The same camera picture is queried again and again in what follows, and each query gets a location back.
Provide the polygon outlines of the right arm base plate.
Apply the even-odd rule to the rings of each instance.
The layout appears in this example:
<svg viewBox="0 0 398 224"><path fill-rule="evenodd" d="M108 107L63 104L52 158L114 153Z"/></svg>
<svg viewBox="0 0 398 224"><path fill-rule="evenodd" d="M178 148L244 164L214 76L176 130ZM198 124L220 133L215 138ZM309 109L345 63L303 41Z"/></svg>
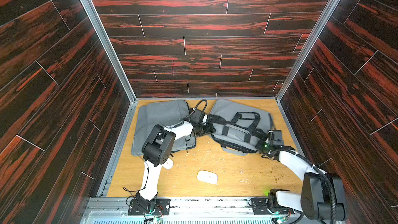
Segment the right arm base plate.
<svg viewBox="0 0 398 224"><path fill-rule="evenodd" d="M280 206L276 200L269 198L251 198L248 202L255 215L289 215L294 210Z"/></svg>

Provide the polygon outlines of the grey bag with straps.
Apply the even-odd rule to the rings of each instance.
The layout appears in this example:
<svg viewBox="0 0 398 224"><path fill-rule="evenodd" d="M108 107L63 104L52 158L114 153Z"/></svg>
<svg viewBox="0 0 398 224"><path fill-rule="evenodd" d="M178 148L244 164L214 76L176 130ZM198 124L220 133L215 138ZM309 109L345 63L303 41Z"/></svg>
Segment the grey bag with straps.
<svg viewBox="0 0 398 224"><path fill-rule="evenodd" d="M269 112L224 99L213 105L209 122L214 128L211 138L225 152L239 156L257 153L256 145L276 129Z"/></svg>

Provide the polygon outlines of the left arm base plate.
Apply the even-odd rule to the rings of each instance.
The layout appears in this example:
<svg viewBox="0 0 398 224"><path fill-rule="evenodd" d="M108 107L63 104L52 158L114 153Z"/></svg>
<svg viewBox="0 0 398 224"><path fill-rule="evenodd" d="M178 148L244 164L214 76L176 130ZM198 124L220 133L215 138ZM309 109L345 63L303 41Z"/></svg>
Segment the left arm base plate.
<svg viewBox="0 0 398 224"><path fill-rule="evenodd" d="M128 216L167 216L170 214L171 200L166 198L155 199L149 204L146 202L139 203L138 200L132 199L129 202Z"/></svg>

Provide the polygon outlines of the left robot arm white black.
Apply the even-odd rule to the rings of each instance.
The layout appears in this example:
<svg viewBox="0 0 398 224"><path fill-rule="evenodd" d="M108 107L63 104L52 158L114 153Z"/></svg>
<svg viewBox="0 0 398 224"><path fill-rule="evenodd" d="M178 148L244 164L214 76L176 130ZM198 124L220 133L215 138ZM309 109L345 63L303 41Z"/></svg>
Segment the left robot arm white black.
<svg viewBox="0 0 398 224"><path fill-rule="evenodd" d="M189 108L184 100L155 102L141 108L147 125L152 127L145 141L134 141L141 148L144 161L142 188L137 191L133 204L144 213L154 211L158 196L158 181L162 168L170 169L170 155L175 141L215 132L211 117L199 107Z"/></svg>

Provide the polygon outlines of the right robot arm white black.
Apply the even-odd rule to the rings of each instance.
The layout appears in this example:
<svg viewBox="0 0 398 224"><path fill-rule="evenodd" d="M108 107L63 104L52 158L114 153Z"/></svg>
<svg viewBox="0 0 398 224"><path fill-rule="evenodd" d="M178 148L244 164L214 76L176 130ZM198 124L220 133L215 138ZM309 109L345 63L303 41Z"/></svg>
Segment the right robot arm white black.
<svg viewBox="0 0 398 224"><path fill-rule="evenodd" d="M283 209L293 210L310 220L331 224L348 219L348 208L342 179L318 168L293 147L284 145L280 130L264 132L256 129L259 138L256 149L262 158L282 163L302 182L300 194L289 190L272 189L268 194L267 210L273 214Z"/></svg>

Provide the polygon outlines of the grey laptop sleeve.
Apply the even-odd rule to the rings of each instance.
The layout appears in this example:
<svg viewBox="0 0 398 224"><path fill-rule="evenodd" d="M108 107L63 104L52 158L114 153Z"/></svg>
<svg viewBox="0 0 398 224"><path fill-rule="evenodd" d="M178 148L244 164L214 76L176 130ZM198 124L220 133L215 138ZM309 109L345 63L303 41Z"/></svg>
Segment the grey laptop sleeve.
<svg viewBox="0 0 398 224"><path fill-rule="evenodd" d="M185 100L172 100L150 103L145 108L148 123L174 126L189 115L189 106Z"/></svg>

